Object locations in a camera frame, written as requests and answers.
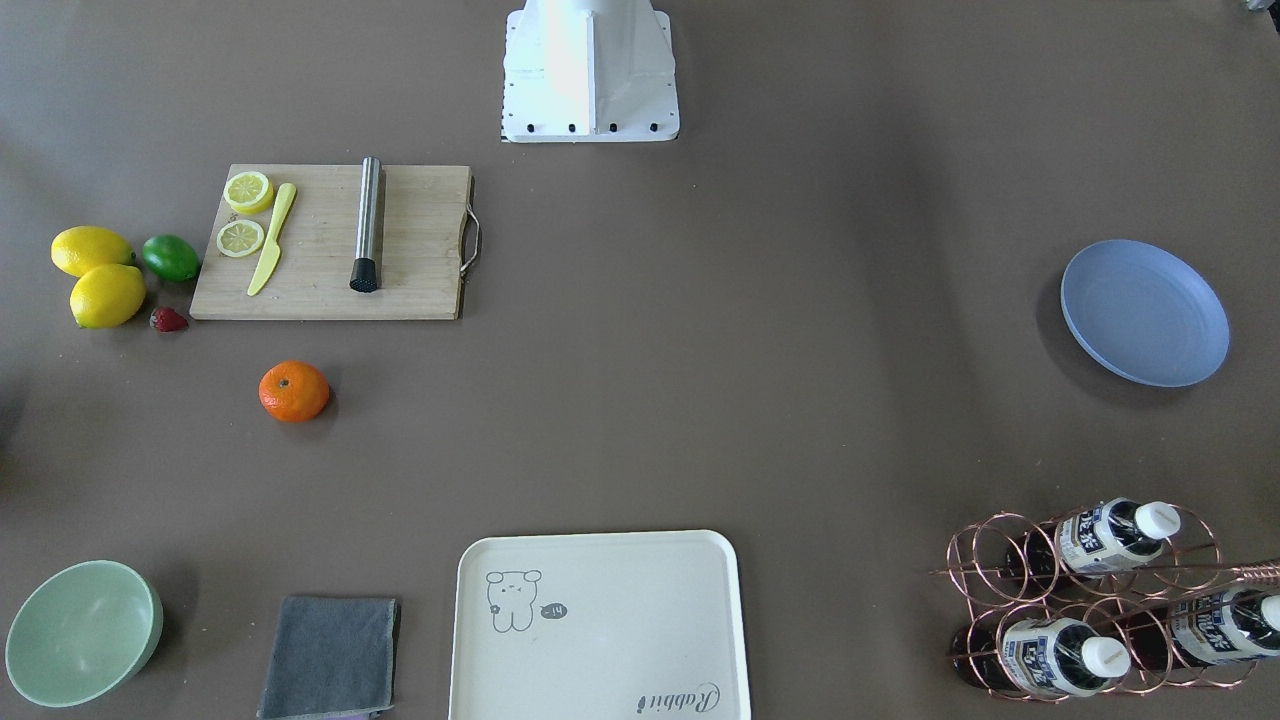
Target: lemon slice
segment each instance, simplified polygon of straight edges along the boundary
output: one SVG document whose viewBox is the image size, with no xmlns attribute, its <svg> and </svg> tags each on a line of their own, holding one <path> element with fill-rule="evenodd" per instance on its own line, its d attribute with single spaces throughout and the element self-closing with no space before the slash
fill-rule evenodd
<svg viewBox="0 0 1280 720">
<path fill-rule="evenodd" d="M 218 231 L 218 251 L 228 258 L 243 258 L 262 247 L 266 233 L 253 220 L 232 220 Z"/>
<path fill-rule="evenodd" d="M 253 215 L 271 206 L 275 199 L 275 188 L 271 181 L 257 170 L 248 170 L 232 176 L 223 188 L 223 199 L 232 206 L 232 210 L 242 215 Z"/>
</svg>

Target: bowl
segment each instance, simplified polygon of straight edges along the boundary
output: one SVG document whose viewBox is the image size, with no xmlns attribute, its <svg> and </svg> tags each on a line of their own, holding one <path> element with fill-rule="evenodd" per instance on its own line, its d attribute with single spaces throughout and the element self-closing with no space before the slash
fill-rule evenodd
<svg viewBox="0 0 1280 720">
<path fill-rule="evenodd" d="M 1213 288 L 1172 254 L 1135 240 L 1096 242 L 1062 274 L 1062 314 L 1103 368 L 1137 383 L 1207 379 L 1231 342 Z"/>
<path fill-rule="evenodd" d="M 45 707 L 88 702 L 142 669 L 163 624 L 160 597 L 132 568 L 72 565 L 18 610 L 4 648 L 9 680 Z"/>
</svg>

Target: cartoon bear drawing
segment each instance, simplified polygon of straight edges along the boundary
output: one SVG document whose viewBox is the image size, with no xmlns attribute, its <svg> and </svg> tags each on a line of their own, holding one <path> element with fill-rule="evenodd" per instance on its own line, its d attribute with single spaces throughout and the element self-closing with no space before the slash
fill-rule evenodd
<svg viewBox="0 0 1280 720">
<path fill-rule="evenodd" d="M 489 580 L 493 629 L 499 633 L 527 630 L 534 624 L 534 600 L 538 597 L 538 580 L 543 579 L 541 571 L 489 573 L 485 579 Z"/>
</svg>

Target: bottle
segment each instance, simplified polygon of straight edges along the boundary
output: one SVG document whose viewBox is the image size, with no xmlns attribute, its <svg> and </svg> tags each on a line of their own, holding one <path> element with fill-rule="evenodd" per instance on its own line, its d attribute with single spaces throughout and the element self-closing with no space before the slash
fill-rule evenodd
<svg viewBox="0 0 1280 720">
<path fill-rule="evenodd" d="M 1128 628 L 1133 652 L 1147 670 L 1280 656 L 1280 592 L 1231 585 L 1148 612 L 1135 615 Z M 1152 624 L 1152 618 L 1158 624 Z M 1176 650 L 1171 665 L 1166 632 Z"/>
<path fill-rule="evenodd" d="M 1167 502 L 1139 505 L 1117 497 L 1057 525 L 1041 525 L 1044 534 L 1028 533 L 1019 543 L 1027 556 L 1025 571 L 1023 556 L 1010 547 L 1005 553 L 1005 574 L 1021 578 L 1025 573 L 1036 588 L 1052 589 L 1050 579 L 1059 557 L 1060 578 L 1062 570 L 1088 578 L 1129 570 L 1158 557 L 1165 551 L 1165 538 L 1180 528 L 1181 518 Z M 1044 536 L 1053 538 L 1056 556 Z"/>
<path fill-rule="evenodd" d="M 1129 671 L 1129 650 L 1071 619 L 1020 620 L 997 643 L 991 632 L 960 630 L 951 642 L 956 673 L 970 685 L 1025 692 L 1038 700 L 1089 697 Z"/>
</svg>

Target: lime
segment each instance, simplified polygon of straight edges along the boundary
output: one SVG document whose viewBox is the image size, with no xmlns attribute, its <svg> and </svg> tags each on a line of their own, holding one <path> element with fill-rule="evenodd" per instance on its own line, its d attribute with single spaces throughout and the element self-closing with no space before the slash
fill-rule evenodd
<svg viewBox="0 0 1280 720">
<path fill-rule="evenodd" d="M 175 234 L 157 234 L 142 243 L 142 263 L 163 279 L 189 281 L 200 272 L 200 256 Z"/>
<path fill-rule="evenodd" d="M 228 258 L 243 258 L 262 247 L 266 233 L 253 220 L 232 220 L 218 231 L 218 251 Z"/>
<path fill-rule="evenodd" d="M 271 206 L 275 199 L 275 188 L 271 181 L 257 170 L 248 170 L 232 176 L 223 188 L 223 199 L 232 206 L 232 210 L 242 215 L 255 215 Z"/>
<path fill-rule="evenodd" d="M 82 328 L 114 328 L 142 307 L 147 286 L 133 265 L 99 265 L 76 281 L 72 315 Z"/>
<path fill-rule="evenodd" d="M 115 232 L 79 225 L 58 233 L 49 249 L 49 256 L 59 270 L 79 278 L 99 265 L 133 260 L 133 249 L 129 247 L 129 241 Z"/>
</svg>

